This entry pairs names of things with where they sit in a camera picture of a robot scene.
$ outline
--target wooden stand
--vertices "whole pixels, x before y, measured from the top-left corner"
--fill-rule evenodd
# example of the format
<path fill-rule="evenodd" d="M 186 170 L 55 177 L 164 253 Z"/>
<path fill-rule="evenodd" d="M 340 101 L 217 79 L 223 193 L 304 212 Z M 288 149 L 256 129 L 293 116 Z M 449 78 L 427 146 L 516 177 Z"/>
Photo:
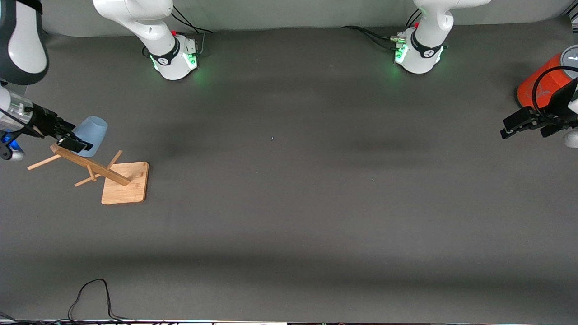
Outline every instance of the wooden stand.
<path fill-rule="evenodd" d="M 101 176 L 106 178 L 102 191 L 102 204 L 136 203 L 145 200 L 147 181 L 149 179 L 149 163 L 141 161 L 116 164 L 116 161 L 123 153 L 122 150 L 119 150 L 108 166 L 104 167 L 92 159 L 80 157 L 56 144 L 51 145 L 50 149 L 55 153 L 54 156 L 29 166 L 28 170 L 31 171 L 62 157 L 88 170 L 90 177 L 76 183 L 76 187 L 90 181 L 96 182 L 97 178 Z"/>

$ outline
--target blue light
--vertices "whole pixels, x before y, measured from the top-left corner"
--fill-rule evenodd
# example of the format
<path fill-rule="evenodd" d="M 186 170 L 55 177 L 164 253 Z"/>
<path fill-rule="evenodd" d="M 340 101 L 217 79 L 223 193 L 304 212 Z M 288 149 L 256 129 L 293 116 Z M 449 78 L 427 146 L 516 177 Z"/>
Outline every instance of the blue light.
<path fill-rule="evenodd" d="M 10 141 L 11 139 L 12 139 L 11 134 L 6 133 L 6 135 L 2 139 L 2 143 L 6 143 L 6 142 Z M 16 142 L 16 140 L 12 140 L 12 142 L 9 144 L 9 147 L 11 147 L 14 150 L 22 151 L 22 148 L 18 145 L 18 142 Z"/>

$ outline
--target plastic cup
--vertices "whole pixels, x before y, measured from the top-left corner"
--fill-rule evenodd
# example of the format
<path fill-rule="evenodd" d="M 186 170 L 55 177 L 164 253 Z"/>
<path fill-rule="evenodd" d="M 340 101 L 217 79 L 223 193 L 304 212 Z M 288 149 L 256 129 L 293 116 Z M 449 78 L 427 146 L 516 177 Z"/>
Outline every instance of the plastic cup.
<path fill-rule="evenodd" d="M 102 140 L 104 140 L 106 135 L 106 129 L 108 129 L 108 124 L 105 120 L 98 116 L 88 116 L 79 126 L 74 129 L 74 133 L 82 141 L 86 141 L 92 144 L 90 150 L 82 150 L 76 153 L 81 157 L 92 157 L 97 153 L 98 147 L 100 147 Z"/>

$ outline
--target green led light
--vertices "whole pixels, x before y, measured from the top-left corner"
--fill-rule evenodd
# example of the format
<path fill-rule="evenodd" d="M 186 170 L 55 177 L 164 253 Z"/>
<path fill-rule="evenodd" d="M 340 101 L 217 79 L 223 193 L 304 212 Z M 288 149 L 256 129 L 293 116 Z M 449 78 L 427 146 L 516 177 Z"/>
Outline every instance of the green led light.
<path fill-rule="evenodd" d="M 183 58 L 185 59 L 185 62 L 187 63 L 188 67 L 192 70 L 194 68 L 197 67 L 196 65 L 196 56 L 194 54 L 185 54 L 183 53 Z"/>
<path fill-rule="evenodd" d="M 405 55 L 407 54 L 407 44 L 404 44 L 399 50 L 398 54 L 395 56 L 395 61 L 397 63 L 403 63 L 403 59 L 405 59 Z"/>
<path fill-rule="evenodd" d="M 150 60 L 153 62 L 154 69 L 158 71 L 157 63 L 154 61 L 153 56 L 150 56 Z"/>
<path fill-rule="evenodd" d="M 442 48 L 439 50 L 438 58 L 435 59 L 435 62 L 436 62 L 436 63 L 438 63 L 439 60 L 441 60 L 441 58 L 442 58 L 442 52 L 443 52 L 443 46 L 442 46 Z"/>

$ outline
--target wooden peg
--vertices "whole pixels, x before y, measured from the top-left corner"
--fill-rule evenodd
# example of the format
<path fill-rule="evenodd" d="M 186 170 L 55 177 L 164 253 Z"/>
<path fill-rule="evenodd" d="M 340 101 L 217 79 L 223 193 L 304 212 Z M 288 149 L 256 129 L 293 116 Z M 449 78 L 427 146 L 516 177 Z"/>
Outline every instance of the wooden peg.
<path fill-rule="evenodd" d="M 110 169 L 110 167 L 112 167 L 112 165 L 114 165 L 114 163 L 116 163 L 116 161 L 118 160 L 118 158 L 120 157 L 120 155 L 123 153 L 122 150 L 119 150 L 114 157 L 112 158 L 112 160 L 109 162 L 109 165 L 106 167 L 106 169 Z"/>
<path fill-rule="evenodd" d="M 96 182 L 96 181 L 97 181 L 97 178 L 94 177 L 94 173 L 92 172 L 92 168 L 90 168 L 90 165 L 86 165 L 86 169 L 88 169 L 88 173 L 90 174 L 90 179 L 91 179 L 93 182 Z"/>
<path fill-rule="evenodd" d="M 33 170 L 33 169 L 36 169 L 36 168 L 40 167 L 40 166 L 46 165 L 46 164 L 48 164 L 48 163 L 51 163 L 51 162 L 53 162 L 54 160 L 56 160 L 56 159 L 58 159 L 58 158 L 60 158 L 60 157 L 62 157 L 62 156 L 59 155 L 59 154 L 55 154 L 54 156 L 52 156 L 52 157 L 50 157 L 50 158 L 47 158 L 47 159 L 44 159 L 43 161 L 37 162 L 37 163 L 34 164 L 34 165 L 30 165 L 30 166 L 28 166 L 27 168 L 28 168 L 29 171 L 31 171 L 31 170 Z"/>
<path fill-rule="evenodd" d="M 101 174 L 96 174 L 96 175 L 94 175 L 95 180 L 92 180 L 92 177 L 89 177 L 89 178 L 86 178 L 86 179 L 81 180 L 81 181 L 78 182 L 78 183 L 75 183 L 74 186 L 75 186 L 75 187 L 79 187 L 80 185 L 84 185 L 84 184 L 86 184 L 86 183 L 88 183 L 88 182 L 90 182 L 90 181 L 93 181 L 93 182 L 94 182 L 94 181 L 96 181 L 96 178 L 99 178 L 99 177 L 101 177 L 101 176 L 102 176 Z"/>

